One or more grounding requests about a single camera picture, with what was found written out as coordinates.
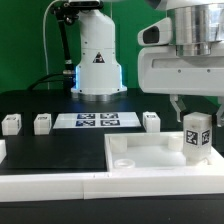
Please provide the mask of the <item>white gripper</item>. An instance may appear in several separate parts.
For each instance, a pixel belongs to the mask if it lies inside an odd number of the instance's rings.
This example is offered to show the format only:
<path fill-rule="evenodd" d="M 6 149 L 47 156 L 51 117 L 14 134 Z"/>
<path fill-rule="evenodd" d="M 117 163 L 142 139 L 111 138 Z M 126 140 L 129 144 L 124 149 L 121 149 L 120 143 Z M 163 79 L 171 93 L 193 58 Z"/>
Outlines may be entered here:
<path fill-rule="evenodd" d="M 171 94 L 178 122 L 186 110 L 179 95 L 222 96 L 216 121 L 218 127 L 224 126 L 224 44 L 213 44 L 208 56 L 188 57 L 178 57 L 173 46 L 143 48 L 138 82 L 143 92 Z"/>

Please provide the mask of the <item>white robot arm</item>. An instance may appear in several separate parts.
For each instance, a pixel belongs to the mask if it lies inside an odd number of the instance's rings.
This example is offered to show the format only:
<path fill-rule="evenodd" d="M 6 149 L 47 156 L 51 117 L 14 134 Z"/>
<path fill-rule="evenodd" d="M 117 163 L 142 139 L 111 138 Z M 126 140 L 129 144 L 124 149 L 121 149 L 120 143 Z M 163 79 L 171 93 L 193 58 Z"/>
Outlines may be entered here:
<path fill-rule="evenodd" d="M 166 17 L 138 33 L 138 83 L 146 93 L 168 94 L 176 111 L 181 95 L 216 96 L 224 126 L 224 0 L 145 0 Z M 123 89 L 115 56 L 115 27 L 99 0 L 69 0 L 80 9 L 81 63 L 75 91 L 88 98 Z"/>

